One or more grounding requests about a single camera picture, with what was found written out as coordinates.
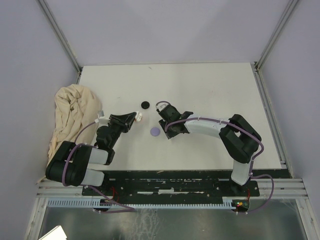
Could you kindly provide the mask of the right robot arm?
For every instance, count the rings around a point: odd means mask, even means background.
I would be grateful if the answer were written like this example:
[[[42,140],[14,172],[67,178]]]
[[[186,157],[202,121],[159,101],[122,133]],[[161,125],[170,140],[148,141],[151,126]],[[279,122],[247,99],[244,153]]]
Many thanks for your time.
[[[247,191],[253,161],[265,148],[261,136],[243,116],[210,118],[192,111],[180,113],[167,101],[160,101],[155,107],[161,117],[159,124],[168,139],[179,134],[202,134],[220,139],[233,159],[232,181],[229,183],[231,193],[240,196]]]

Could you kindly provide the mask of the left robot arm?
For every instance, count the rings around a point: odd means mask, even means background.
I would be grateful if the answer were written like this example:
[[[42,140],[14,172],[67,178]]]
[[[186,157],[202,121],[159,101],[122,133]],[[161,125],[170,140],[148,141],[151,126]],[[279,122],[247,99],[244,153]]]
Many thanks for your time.
[[[136,111],[124,115],[111,114],[109,118],[104,112],[84,129],[101,124],[96,131],[94,145],[63,141],[53,159],[46,167],[45,177],[48,180],[62,183],[63,186],[93,186],[99,195],[106,195],[111,183],[105,174],[89,168],[89,164],[108,166],[115,156],[114,146],[121,134],[128,133],[133,123],[142,119],[142,113]]]

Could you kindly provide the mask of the white earbud charging case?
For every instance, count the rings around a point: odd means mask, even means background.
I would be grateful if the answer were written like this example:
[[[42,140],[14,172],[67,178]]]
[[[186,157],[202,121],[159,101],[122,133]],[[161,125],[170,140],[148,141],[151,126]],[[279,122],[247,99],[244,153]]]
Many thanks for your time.
[[[143,114],[141,112],[136,112],[136,115],[135,115],[135,120],[142,120],[142,117],[143,117]]]

